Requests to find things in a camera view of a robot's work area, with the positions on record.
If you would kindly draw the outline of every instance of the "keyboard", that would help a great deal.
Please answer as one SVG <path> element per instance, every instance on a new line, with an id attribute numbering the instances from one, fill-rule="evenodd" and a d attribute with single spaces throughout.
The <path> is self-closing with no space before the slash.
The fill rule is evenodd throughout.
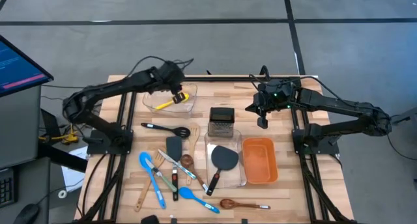
<path id="1" fill-rule="evenodd" d="M 18 201 L 15 169 L 0 170 L 0 208 Z"/>

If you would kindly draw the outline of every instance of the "blue utensil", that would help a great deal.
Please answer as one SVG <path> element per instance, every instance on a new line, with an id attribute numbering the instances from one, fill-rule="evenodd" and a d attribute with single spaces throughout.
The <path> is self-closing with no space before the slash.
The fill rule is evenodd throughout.
<path id="1" fill-rule="evenodd" d="M 166 209 L 167 205 L 165 203 L 164 197 L 162 196 L 162 193 L 159 190 L 158 184 L 155 181 L 151 168 L 146 163 L 146 159 L 148 159 L 149 161 L 152 161 L 152 156 L 147 152 L 141 152 L 141 154 L 139 155 L 139 163 L 149 173 L 149 177 L 151 178 L 152 185 L 154 186 L 155 194 L 156 194 L 156 197 L 158 198 L 161 208 Z"/>
<path id="2" fill-rule="evenodd" d="M 197 197 L 195 197 L 195 195 L 193 194 L 193 192 L 189 189 L 189 188 L 180 188 L 179 189 L 179 194 L 180 196 L 182 196 L 182 198 L 185 199 L 194 199 L 197 202 L 199 202 L 200 204 L 202 204 L 204 207 L 208 208 L 209 210 L 212 210 L 213 212 L 219 214 L 220 211 L 218 208 L 212 206 L 211 204 L 207 204 L 205 201 L 202 201 L 201 199 L 198 199 Z"/>

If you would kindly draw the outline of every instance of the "computer monitor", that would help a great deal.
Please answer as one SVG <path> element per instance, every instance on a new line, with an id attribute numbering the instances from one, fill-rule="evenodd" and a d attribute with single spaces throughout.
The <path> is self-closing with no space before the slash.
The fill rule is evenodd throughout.
<path id="1" fill-rule="evenodd" d="M 0 97 L 52 80 L 51 74 L 0 35 Z"/>

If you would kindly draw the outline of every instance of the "black spoon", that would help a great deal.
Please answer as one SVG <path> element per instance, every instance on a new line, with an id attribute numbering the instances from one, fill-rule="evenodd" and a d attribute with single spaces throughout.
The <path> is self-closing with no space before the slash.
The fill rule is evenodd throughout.
<path id="1" fill-rule="evenodd" d="M 163 126 L 157 126 L 151 123 L 141 123 L 141 126 L 150 128 L 150 129 L 156 129 L 156 130 L 167 130 L 169 132 L 173 132 L 176 136 L 179 136 L 181 138 L 187 138 L 190 136 L 191 131 L 185 127 L 177 127 L 175 129 L 169 129 Z"/>

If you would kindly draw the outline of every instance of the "kitchen utensil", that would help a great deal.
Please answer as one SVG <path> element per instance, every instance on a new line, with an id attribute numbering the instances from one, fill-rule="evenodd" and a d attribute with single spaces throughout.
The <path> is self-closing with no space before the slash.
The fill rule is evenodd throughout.
<path id="1" fill-rule="evenodd" d="M 262 208 L 262 209 L 271 209 L 268 205 L 258 205 L 258 204 L 241 204 L 231 199 L 222 199 L 220 201 L 220 206 L 224 209 L 232 209 L 236 207 L 249 207 L 249 208 Z"/>
<path id="2" fill-rule="evenodd" d="M 179 104 L 171 104 L 163 109 L 157 109 L 162 104 L 172 101 L 172 93 L 170 91 L 155 91 L 152 94 L 145 93 L 143 97 L 143 105 L 145 105 L 151 113 L 157 115 L 165 115 L 175 118 L 188 119 L 192 117 L 192 110 L 197 100 L 197 85 L 192 83 L 181 83 L 182 93 L 188 94 L 188 100 Z"/>
<path id="3" fill-rule="evenodd" d="M 142 165 L 142 167 L 148 172 L 149 177 L 151 178 L 152 185 L 154 186 L 156 198 L 158 198 L 159 205 L 161 206 L 161 208 L 165 209 L 165 208 L 167 208 L 167 206 L 166 206 L 164 197 L 162 196 L 162 193 L 159 190 L 158 184 L 155 181 L 155 178 L 152 174 L 151 168 L 146 163 L 146 159 L 148 159 L 149 161 L 152 161 L 151 155 L 149 155 L 149 153 L 147 153 L 147 152 L 142 152 L 139 155 L 139 162 Z"/>
<path id="4" fill-rule="evenodd" d="M 175 161 L 179 161 L 182 156 L 182 140 L 178 136 L 168 137 L 166 139 L 167 154 Z M 173 164 L 172 167 L 172 183 L 178 189 L 178 173 L 177 165 Z M 178 200 L 178 190 L 173 192 L 174 201 Z"/>
<path id="5" fill-rule="evenodd" d="M 191 173 L 193 173 L 197 177 L 197 180 L 200 183 L 200 185 L 203 187 L 204 192 L 207 192 L 209 187 L 204 183 L 203 179 L 201 179 L 200 176 L 198 176 L 197 172 L 195 171 L 195 169 L 194 169 L 194 160 L 193 160 L 192 156 L 190 156 L 188 154 L 185 154 L 181 157 L 180 162 L 181 162 L 181 165 L 184 166 L 184 168 L 191 171 Z"/>
<path id="6" fill-rule="evenodd" d="M 158 152 L 165 158 L 165 160 L 174 163 L 178 168 L 182 169 L 188 176 L 190 176 L 192 179 L 195 179 L 195 175 L 193 173 L 189 172 L 186 168 L 184 168 L 182 165 L 180 165 L 178 162 L 170 158 L 165 152 L 162 152 L 160 149 L 158 149 Z"/>
<path id="7" fill-rule="evenodd" d="M 237 152 L 220 145 L 214 148 L 211 154 L 211 161 L 214 166 L 217 167 L 217 172 L 214 174 L 213 179 L 211 180 L 210 186 L 207 190 L 207 195 L 213 194 L 214 188 L 216 187 L 216 184 L 220 178 L 220 171 L 233 169 L 237 165 L 238 160 L 239 155 Z"/>
<path id="8" fill-rule="evenodd" d="M 235 109 L 230 107 L 210 108 L 208 122 L 208 136 L 233 137 L 233 124 L 235 123 Z"/>
<path id="9" fill-rule="evenodd" d="M 166 130 L 166 131 L 174 133 L 176 136 L 179 136 L 181 138 L 187 138 L 191 134 L 190 130 L 185 127 L 177 127 L 175 129 L 169 129 L 163 126 L 157 126 L 157 125 L 150 124 L 150 123 L 141 123 L 141 126 L 150 128 L 150 129 L 155 129 L 155 130 Z"/>
<path id="10" fill-rule="evenodd" d="M 200 126 L 197 123 L 193 122 L 193 123 L 190 124 L 190 131 L 191 131 L 191 135 L 188 137 L 188 140 L 190 142 L 190 155 L 193 158 L 194 157 L 195 144 L 197 143 L 198 138 L 200 136 Z M 191 178 L 188 176 L 187 180 L 186 180 L 186 184 L 191 185 L 191 181 L 192 181 Z"/>
<path id="11" fill-rule="evenodd" d="M 211 160 L 211 154 L 217 145 L 227 147 L 230 150 L 237 152 L 239 155 L 239 162 L 237 166 L 229 171 L 222 171 L 222 179 L 216 184 L 216 188 L 239 188 L 245 186 L 247 183 L 245 168 L 243 167 L 243 152 L 242 152 L 242 134 L 238 130 L 233 130 L 233 137 L 210 137 L 207 132 L 204 136 L 205 142 L 205 159 L 207 166 L 207 177 L 203 178 L 207 181 L 207 185 L 211 183 L 213 176 L 217 173 L 217 167 Z"/>
<path id="12" fill-rule="evenodd" d="M 275 148 L 272 140 L 248 138 L 243 142 L 243 161 L 248 182 L 269 184 L 278 179 Z"/>
<path id="13" fill-rule="evenodd" d="M 217 214 L 220 213 L 220 210 L 218 208 L 212 206 L 211 204 L 207 204 L 205 201 L 202 201 L 201 199 L 198 199 L 197 197 L 195 197 L 195 195 L 193 194 L 190 188 L 182 187 L 180 188 L 179 193 L 184 199 L 193 199 L 199 202 L 200 204 L 202 204 L 204 207 L 208 208 L 209 210 L 212 210 L 213 212 Z"/>
<path id="14" fill-rule="evenodd" d="M 159 171 L 159 169 L 157 169 L 152 162 L 150 162 L 148 159 L 145 158 L 146 164 L 149 166 L 149 168 L 152 169 L 152 171 L 155 172 L 155 174 L 157 176 L 159 176 L 160 178 L 162 178 L 162 180 L 167 184 L 167 186 L 174 192 L 178 191 L 178 189 L 168 180 L 168 178 L 166 178 L 164 175 L 162 175 L 161 171 Z"/>
<path id="15" fill-rule="evenodd" d="M 165 158 L 156 150 L 152 156 L 152 162 L 155 165 L 155 167 L 161 166 L 161 164 L 164 162 Z M 145 200 L 146 194 L 148 193 L 149 187 L 151 186 L 151 178 L 148 178 L 143 185 L 143 189 L 141 192 L 141 195 L 139 196 L 139 199 L 137 200 L 135 211 L 138 212 L 141 210 L 143 201 Z"/>
<path id="16" fill-rule="evenodd" d="M 184 93 L 184 96 L 185 96 L 185 99 L 183 99 L 183 101 L 181 101 L 181 102 L 187 101 L 189 99 L 189 97 L 190 97 L 190 95 L 187 94 L 187 93 Z M 166 108 L 166 107 L 170 106 L 171 104 L 174 104 L 174 101 L 173 100 L 168 101 L 168 102 L 166 102 L 164 104 L 158 105 L 158 106 L 155 107 L 155 109 L 156 110 L 161 110 L 163 108 Z"/>

